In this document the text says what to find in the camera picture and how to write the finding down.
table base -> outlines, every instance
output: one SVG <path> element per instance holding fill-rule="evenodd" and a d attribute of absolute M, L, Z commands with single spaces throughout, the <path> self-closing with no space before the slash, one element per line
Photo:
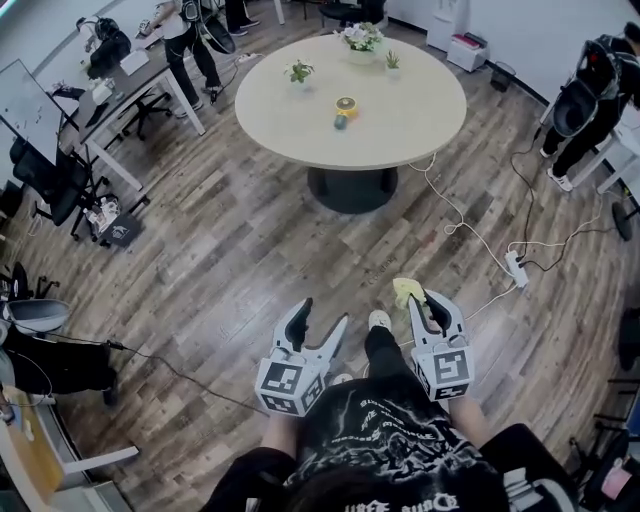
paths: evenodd
<path fill-rule="evenodd" d="M 307 182 L 313 196 L 339 213 L 366 213 L 389 202 L 398 185 L 395 167 L 371 171 L 310 168 Z"/>

yellow sponge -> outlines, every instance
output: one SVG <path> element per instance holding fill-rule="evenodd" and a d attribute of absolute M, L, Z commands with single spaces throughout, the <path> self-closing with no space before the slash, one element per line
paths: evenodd
<path fill-rule="evenodd" d="M 409 302 L 409 295 L 413 295 L 420 304 L 427 302 L 422 285 L 414 280 L 406 277 L 396 277 L 393 280 L 393 289 L 396 291 L 396 306 L 400 309 L 406 309 Z"/>

white desk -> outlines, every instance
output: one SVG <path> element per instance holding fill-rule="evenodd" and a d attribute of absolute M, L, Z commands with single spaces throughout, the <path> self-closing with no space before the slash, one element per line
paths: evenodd
<path fill-rule="evenodd" d="M 32 403 L 29 396 L 13 388 L 5 387 L 7 398 L 13 403 Z M 135 447 L 116 452 L 65 462 L 41 418 L 41 407 L 23 407 L 22 428 L 14 422 L 7 426 L 0 421 L 0 457 L 18 493 L 32 512 L 54 511 L 50 505 L 53 495 L 61 488 L 66 476 L 97 468 L 132 457 L 138 453 Z M 27 437 L 29 422 L 31 440 Z"/>
<path fill-rule="evenodd" d="M 596 158 L 594 158 L 589 165 L 587 165 L 574 179 L 571 180 L 573 185 L 576 187 L 580 185 L 598 168 L 602 162 L 611 156 L 613 151 L 616 151 L 620 146 L 629 150 L 631 152 L 631 156 L 624 164 L 618 167 L 616 172 L 598 186 L 598 194 L 603 194 L 616 181 L 624 178 L 625 174 L 640 163 L 640 143 L 633 136 L 633 132 L 630 128 L 619 123 L 611 132 L 611 137 L 602 147 Z"/>

office chair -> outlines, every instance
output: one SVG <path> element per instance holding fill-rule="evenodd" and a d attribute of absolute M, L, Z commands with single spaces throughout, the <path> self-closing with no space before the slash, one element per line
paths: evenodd
<path fill-rule="evenodd" d="M 384 19 L 384 4 L 386 0 L 358 0 L 358 5 L 341 4 L 340 0 L 332 0 L 330 3 L 320 6 L 322 26 L 324 19 L 338 20 L 340 26 L 347 23 L 380 23 Z"/>
<path fill-rule="evenodd" d="M 168 92 L 162 93 L 157 98 L 152 99 L 149 103 L 144 103 L 142 100 L 145 99 L 145 98 L 148 98 L 149 96 L 151 96 L 151 92 L 147 91 L 143 96 L 138 98 L 133 103 L 133 105 L 131 105 L 131 107 L 133 107 L 133 106 L 137 107 L 138 111 L 127 122 L 127 124 L 124 126 L 124 128 L 122 128 L 122 134 L 123 135 L 128 137 L 131 134 L 129 132 L 129 127 L 133 123 L 137 122 L 138 123 L 138 127 L 136 129 L 136 135 L 138 136 L 138 139 L 144 141 L 146 137 L 144 135 L 142 135 L 142 127 L 144 126 L 144 123 L 149 118 L 149 116 L 151 116 L 151 114 L 155 114 L 155 113 L 158 113 L 158 112 L 164 112 L 164 115 L 167 116 L 167 117 L 171 117 L 173 115 L 173 113 L 171 112 L 171 109 L 169 109 L 169 108 L 156 107 L 156 105 L 159 102 L 163 101 L 163 100 L 171 101 L 171 95 Z M 127 108 L 121 114 L 121 117 L 124 114 L 126 114 L 131 107 Z"/>
<path fill-rule="evenodd" d="M 100 200 L 103 197 L 111 196 L 111 194 L 98 195 L 99 187 L 109 184 L 106 178 L 101 176 L 95 182 L 90 164 L 83 161 L 76 153 L 68 156 L 58 150 L 56 165 L 53 165 L 22 138 L 17 138 L 13 143 L 9 156 L 14 164 L 13 175 L 32 187 L 51 209 L 51 213 L 45 212 L 35 203 L 32 209 L 33 217 L 41 215 L 51 220 L 55 226 L 60 226 L 71 216 L 76 207 L 79 207 L 80 211 L 73 223 L 71 236 L 75 241 L 80 239 L 76 230 L 84 218 L 91 230 L 92 241 L 97 241 L 93 226 L 86 218 L 84 210 L 100 206 Z M 108 246 L 108 243 L 103 240 L 101 245 Z"/>

white sneaker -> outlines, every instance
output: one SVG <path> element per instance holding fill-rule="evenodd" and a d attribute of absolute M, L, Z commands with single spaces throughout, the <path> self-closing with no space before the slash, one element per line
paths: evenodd
<path fill-rule="evenodd" d="M 555 153 L 547 153 L 544 148 L 540 148 L 540 154 L 542 158 L 551 158 Z"/>
<path fill-rule="evenodd" d="M 204 107 L 202 100 L 198 100 L 198 103 L 191 105 L 193 110 L 200 110 L 202 107 Z M 173 111 L 173 115 L 176 116 L 176 119 L 182 119 L 183 117 L 187 117 L 187 111 L 183 107 L 178 107 Z"/>
<path fill-rule="evenodd" d="M 569 178 L 567 178 L 566 176 L 562 176 L 560 178 L 555 176 L 553 174 L 553 167 L 549 167 L 547 169 L 547 176 L 555 181 L 556 184 L 565 192 L 571 192 L 573 190 L 573 185 L 571 184 L 571 181 L 569 181 Z"/>
<path fill-rule="evenodd" d="M 384 327 L 388 331 L 391 330 L 391 318 L 381 309 L 376 309 L 369 315 L 369 330 L 374 327 Z"/>

